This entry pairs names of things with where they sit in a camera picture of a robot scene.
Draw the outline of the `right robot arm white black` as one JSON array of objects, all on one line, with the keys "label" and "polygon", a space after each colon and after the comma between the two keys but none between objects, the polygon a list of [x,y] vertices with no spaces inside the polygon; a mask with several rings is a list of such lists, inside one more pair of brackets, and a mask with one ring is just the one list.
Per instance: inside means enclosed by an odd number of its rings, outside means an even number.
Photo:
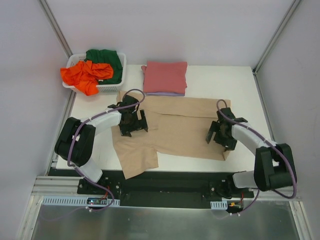
[{"label": "right robot arm white black", "polygon": [[295,198],[297,174],[291,147],[267,140],[246,119],[236,118],[229,107],[218,109],[217,117],[211,123],[206,142],[214,141],[226,152],[233,151],[240,142],[254,155],[253,170],[233,173],[225,184],[226,194],[234,198],[243,188],[251,188],[273,191],[286,199]]}]

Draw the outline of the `beige t shirt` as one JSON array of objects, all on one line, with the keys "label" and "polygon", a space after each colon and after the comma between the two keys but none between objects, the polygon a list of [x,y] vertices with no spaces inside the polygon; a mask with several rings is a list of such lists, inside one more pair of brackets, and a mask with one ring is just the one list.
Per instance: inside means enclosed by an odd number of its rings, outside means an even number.
[{"label": "beige t shirt", "polygon": [[225,161],[230,154],[214,141],[206,142],[211,123],[217,121],[217,99],[146,96],[144,110],[148,130],[122,136],[112,127],[113,147],[126,179],[159,166],[158,154]]}]

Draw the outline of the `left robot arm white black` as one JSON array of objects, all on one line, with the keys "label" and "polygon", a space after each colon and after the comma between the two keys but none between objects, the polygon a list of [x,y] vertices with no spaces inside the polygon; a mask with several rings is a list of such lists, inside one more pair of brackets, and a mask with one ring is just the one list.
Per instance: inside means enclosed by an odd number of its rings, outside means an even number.
[{"label": "left robot arm white black", "polygon": [[103,171],[92,159],[95,137],[111,129],[119,127],[122,137],[131,137],[132,132],[148,131],[148,123],[143,109],[139,109],[141,100],[125,93],[122,100],[109,105],[104,111],[85,119],[69,117],[56,141],[54,152],[66,160],[69,167],[82,176],[88,183],[88,188],[94,194],[103,192],[112,195],[102,180]]}]

